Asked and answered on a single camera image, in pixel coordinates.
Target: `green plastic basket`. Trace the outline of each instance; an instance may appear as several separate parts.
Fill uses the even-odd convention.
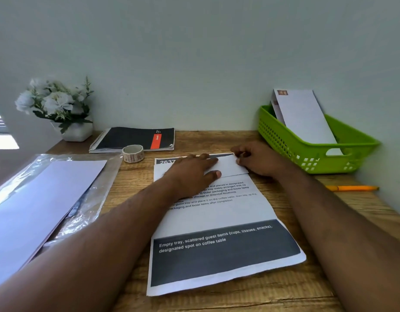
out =
[[[356,171],[380,142],[329,115],[324,116],[336,137],[337,144],[313,144],[302,141],[276,119],[272,105],[261,106],[258,131],[274,150],[310,174]],[[331,148],[340,148],[343,155],[326,155]]]

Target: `hand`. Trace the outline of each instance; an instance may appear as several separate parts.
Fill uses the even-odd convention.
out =
[[[208,158],[209,155],[206,153],[198,157],[190,154],[186,158],[178,158],[164,174],[162,178],[176,185],[178,199],[198,194],[222,176],[220,171],[210,171],[204,174],[218,162],[217,158]]]
[[[294,165],[291,161],[260,141],[251,141],[230,149],[238,157],[239,165],[263,176],[277,178],[282,171]]]

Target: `yellow pencil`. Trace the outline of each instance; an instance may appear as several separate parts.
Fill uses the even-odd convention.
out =
[[[378,186],[366,186],[366,185],[356,185],[356,186],[326,186],[330,191],[375,191],[378,190]]]

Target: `desk surface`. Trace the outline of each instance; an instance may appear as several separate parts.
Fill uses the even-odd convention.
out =
[[[88,153],[90,137],[82,143],[60,141],[48,153]],[[259,139],[256,131],[178,131],[174,151],[146,152],[139,163],[123,162],[109,192],[102,213],[108,212],[128,197],[152,183],[154,157],[166,158],[189,153],[228,152],[244,141]],[[149,248],[146,247],[113,311],[343,311],[330,283],[308,244],[282,188],[274,181],[251,175],[268,199],[278,218],[286,225],[303,251],[307,261],[253,276],[238,278],[207,287],[146,297]],[[316,176],[326,185],[356,185],[352,175]],[[400,240],[400,215],[374,193],[337,193],[353,209]]]

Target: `black notebook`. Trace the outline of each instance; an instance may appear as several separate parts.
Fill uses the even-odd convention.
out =
[[[140,144],[144,151],[174,150],[174,128],[109,128],[92,143],[89,153],[121,152],[122,148],[132,144]]]

